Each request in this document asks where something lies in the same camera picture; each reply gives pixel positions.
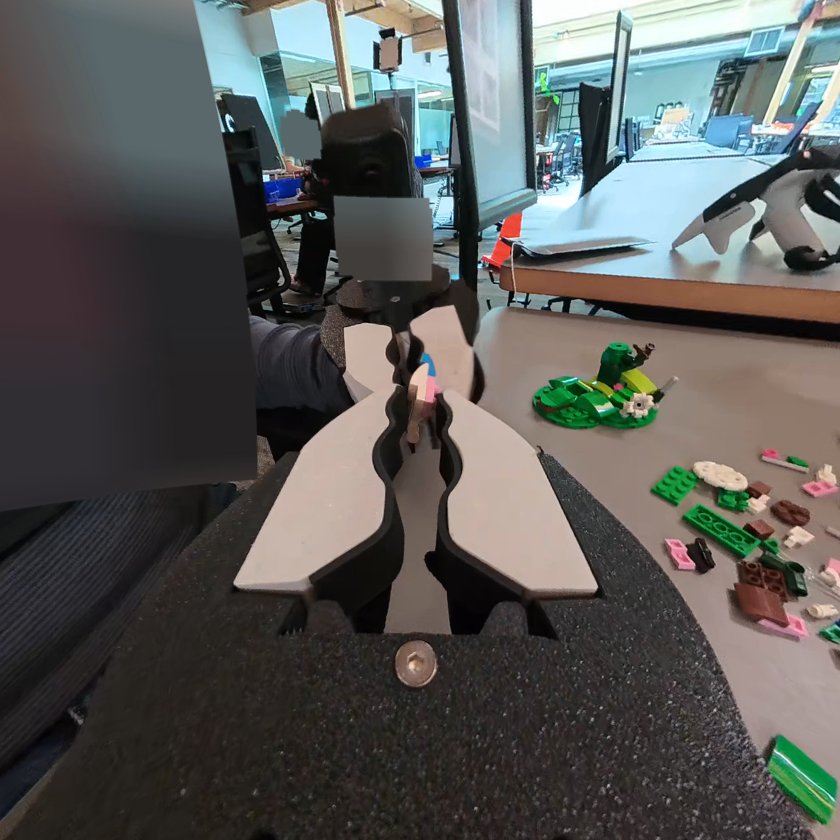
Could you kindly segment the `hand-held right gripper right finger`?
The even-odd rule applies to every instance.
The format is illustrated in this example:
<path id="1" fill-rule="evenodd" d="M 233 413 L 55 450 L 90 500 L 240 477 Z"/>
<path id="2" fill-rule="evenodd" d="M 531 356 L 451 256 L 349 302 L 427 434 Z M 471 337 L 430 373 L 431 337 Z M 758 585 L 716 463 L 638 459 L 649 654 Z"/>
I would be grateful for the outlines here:
<path id="1" fill-rule="evenodd" d="M 450 632 L 479 634 L 504 604 L 539 627 L 541 603 L 596 597 L 595 573 L 540 452 L 456 391 L 438 395 L 436 419 L 444 491 L 425 561 L 444 588 Z"/>

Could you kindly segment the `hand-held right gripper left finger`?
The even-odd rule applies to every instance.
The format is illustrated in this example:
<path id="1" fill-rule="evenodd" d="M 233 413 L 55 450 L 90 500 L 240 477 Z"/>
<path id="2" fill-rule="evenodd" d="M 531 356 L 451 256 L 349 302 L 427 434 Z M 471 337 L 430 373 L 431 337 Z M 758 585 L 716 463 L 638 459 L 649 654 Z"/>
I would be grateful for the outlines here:
<path id="1" fill-rule="evenodd" d="M 234 578 L 241 592 L 336 602 L 363 634 L 385 629 L 402 570 L 393 486 L 403 466 L 405 388 L 374 392 L 304 445 Z"/>

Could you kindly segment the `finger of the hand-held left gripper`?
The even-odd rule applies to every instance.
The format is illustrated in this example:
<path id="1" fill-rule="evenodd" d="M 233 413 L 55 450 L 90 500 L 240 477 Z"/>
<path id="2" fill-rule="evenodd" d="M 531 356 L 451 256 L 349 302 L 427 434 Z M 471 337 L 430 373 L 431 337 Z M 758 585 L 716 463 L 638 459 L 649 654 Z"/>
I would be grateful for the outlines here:
<path id="1" fill-rule="evenodd" d="M 371 395 L 392 397 L 397 387 L 395 333 L 384 324 L 355 324 L 343 330 L 343 380 L 356 403 Z"/>
<path id="2" fill-rule="evenodd" d="M 483 370 L 454 305 L 427 310 L 410 322 L 408 333 L 418 343 L 421 357 L 430 359 L 429 370 L 434 371 L 439 392 L 454 391 L 472 403 L 479 402 Z"/>

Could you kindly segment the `small lego assembly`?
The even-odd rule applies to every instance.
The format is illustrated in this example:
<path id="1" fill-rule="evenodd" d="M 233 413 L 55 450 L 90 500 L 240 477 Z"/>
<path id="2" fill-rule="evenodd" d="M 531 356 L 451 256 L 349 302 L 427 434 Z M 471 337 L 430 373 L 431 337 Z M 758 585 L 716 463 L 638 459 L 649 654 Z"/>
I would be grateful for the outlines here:
<path id="1" fill-rule="evenodd" d="M 407 389 L 406 444 L 412 454 L 417 450 L 425 428 L 433 443 L 436 439 L 437 384 L 432 357 L 424 352 L 421 363 L 412 374 Z"/>

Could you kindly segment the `pile of green pink lego pieces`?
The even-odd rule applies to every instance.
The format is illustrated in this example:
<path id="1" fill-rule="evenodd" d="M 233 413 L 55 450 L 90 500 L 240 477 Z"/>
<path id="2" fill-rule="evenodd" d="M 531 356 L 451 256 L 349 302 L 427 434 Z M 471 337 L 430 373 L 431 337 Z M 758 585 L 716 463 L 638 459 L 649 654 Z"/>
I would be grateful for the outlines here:
<path id="1" fill-rule="evenodd" d="M 796 643 L 817 637 L 837 647 L 838 546 L 812 557 L 819 531 L 838 540 L 838 526 L 820 523 L 815 507 L 838 492 L 833 468 L 811 476 L 804 460 L 771 448 L 759 458 L 802 473 L 803 497 L 710 460 L 668 467 L 649 493 L 676 509 L 690 534 L 666 539 L 665 550 L 677 571 L 708 574 L 731 561 L 731 603 L 762 633 Z"/>

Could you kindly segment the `green flat lego tile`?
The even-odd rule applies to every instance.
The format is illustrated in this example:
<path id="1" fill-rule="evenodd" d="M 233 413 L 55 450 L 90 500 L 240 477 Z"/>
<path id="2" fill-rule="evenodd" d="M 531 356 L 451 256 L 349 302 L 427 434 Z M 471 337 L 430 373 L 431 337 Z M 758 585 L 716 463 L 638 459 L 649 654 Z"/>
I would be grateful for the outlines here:
<path id="1" fill-rule="evenodd" d="M 819 824 L 834 818 L 838 781 L 791 740 L 777 735 L 770 746 L 766 769 L 783 793 Z"/>

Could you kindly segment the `studio light panel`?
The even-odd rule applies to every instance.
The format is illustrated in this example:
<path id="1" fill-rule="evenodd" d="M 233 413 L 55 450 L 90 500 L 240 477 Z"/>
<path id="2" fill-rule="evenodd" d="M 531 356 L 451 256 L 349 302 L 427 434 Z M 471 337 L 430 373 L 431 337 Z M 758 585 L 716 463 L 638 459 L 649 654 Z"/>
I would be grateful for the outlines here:
<path id="1" fill-rule="evenodd" d="M 394 27 L 381 28 L 379 39 L 373 43 L 373 69 L 391 75 L 403 61 L 403 37 Z"/>

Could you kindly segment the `orange plastic object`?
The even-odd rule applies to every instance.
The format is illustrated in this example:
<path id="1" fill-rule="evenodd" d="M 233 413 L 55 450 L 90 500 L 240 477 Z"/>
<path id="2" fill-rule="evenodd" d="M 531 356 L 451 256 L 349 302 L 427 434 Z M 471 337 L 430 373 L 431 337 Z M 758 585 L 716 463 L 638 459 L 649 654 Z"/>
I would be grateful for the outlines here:
<path id="1" fill-rule="evenodd" d="M 483 255 L 480 261 L 488 270 L 498 270 L 511 255 L 511 244 L 516 243 L 521 234 L 522 213 L 515 213 L 507 217 L 498 227 L 497 242 L 488 255 Z"/>

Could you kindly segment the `black office chair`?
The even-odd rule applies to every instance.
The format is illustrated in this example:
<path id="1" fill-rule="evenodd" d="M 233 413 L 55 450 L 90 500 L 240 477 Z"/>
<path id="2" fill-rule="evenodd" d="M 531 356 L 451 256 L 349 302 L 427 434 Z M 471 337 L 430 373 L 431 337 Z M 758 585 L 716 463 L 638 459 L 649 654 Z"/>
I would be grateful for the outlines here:
<path id="1" fill-rule="evenodd" d="M 233 190 L 238 235 L 245 268 L 249 312 L 266 319 L 265 303 L 281 310 L 282 293 L 291 284 L 291 273 L 277 243 L 266 202 L 263 168 L 254 117 L 254 98 L 224 92 L 219 114 L 230 184 Z"/>

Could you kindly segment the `black framed panel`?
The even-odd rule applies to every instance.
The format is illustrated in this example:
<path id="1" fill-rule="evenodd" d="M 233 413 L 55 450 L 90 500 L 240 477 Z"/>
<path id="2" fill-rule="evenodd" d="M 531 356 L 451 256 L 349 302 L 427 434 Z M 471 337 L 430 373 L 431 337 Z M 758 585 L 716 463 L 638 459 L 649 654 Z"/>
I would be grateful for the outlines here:
<path id="1" fill-rule="evenodd" d="M 479 235 L 538 201 L 532 2 L 442 5 L 458 133 L 458 275 L 477 294 Z"/>

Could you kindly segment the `grey cardboard sheet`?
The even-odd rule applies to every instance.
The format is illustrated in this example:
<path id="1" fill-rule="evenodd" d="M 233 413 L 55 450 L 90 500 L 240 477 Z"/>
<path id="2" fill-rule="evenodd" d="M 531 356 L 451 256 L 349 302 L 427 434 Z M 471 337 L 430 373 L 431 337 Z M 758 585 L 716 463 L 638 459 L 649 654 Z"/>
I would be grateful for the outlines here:
<path id="1" fill-rule="evenodd" d="M 521 215 L 514 243 L 527 256 L 581 255 L 658 243 L 661 234 L 636 216 L 629 204 L 586 196 L 570 205 L 539 200 Z"/>

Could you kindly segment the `grey desk with wooden edge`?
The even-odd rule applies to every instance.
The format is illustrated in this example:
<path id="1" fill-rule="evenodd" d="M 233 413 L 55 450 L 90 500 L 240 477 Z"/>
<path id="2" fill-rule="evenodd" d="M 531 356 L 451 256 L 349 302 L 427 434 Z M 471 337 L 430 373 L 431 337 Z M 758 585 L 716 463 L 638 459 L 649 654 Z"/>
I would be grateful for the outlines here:
<path id="1" fill-rule="evenodd" d="M 770 234 L 749 241 L 752 226 L 763 215 L 761 201 L 753 203 L 755 215 L 732 234 L 724 254 L 717 254 L 703 235 L 671 248 L 723 193 L 783 159 L 768 164 L 719 155 L 621 164 L 583 197 L 626 202 L 662 240 L 555 257 L 531 257 L 513 243 L 512 256 L 500 271 L 501 287 L 600 302 L 615 310 L 699 311 L 838 329 L 838 264 L 816 272 L 792 271 Z M 838 251 L 838 223 L 806 206 L 802 211 L 828 252 Z"/>

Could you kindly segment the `black computer monitor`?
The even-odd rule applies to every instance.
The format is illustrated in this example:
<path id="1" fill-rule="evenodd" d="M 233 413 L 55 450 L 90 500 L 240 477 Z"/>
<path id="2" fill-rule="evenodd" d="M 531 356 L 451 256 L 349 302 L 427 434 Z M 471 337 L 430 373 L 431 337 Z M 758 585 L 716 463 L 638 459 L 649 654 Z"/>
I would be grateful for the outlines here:
<path id="1" fill-rule="evenodd" d="M 627 72 L 634 19 L 616 14 L 612 75 L 608 87 L 582 82 L 579 86 L 581 197 L 587 195 L 616 165 L 623 126 Z"/>

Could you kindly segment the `person's dark striped clothing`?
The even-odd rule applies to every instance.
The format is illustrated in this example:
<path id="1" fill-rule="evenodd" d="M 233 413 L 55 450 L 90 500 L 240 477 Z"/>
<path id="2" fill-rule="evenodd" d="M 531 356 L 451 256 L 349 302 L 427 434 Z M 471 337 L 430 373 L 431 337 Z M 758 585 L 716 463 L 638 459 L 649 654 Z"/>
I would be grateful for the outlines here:
<path id="1" fill-rule="evenodd" d="M 2 771 L 96 679 L 149 589 L 237 496 L 225 482 L 2 511 Z"/>

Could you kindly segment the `spare white black gripper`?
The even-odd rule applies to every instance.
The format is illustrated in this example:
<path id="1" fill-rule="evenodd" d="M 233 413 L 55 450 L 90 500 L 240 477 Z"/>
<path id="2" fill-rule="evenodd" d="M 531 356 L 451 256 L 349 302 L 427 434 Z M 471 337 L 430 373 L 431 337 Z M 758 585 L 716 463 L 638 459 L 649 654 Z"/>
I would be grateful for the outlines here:
<path id="1" fill-rule="evenodd" d="M 749 241 L 770 234 L 792 271 L 816 272 L 838 264 L 802 208 L 839 222 L 839 146 L 818 146 L 796 152 L 764 172 L 732 187 L 708 205 L 673 241 L 677 249 L 703 235 L 713 250 L 724 254 L 732 234 L 753 219 L 753 203 L 764 204 Z"/>

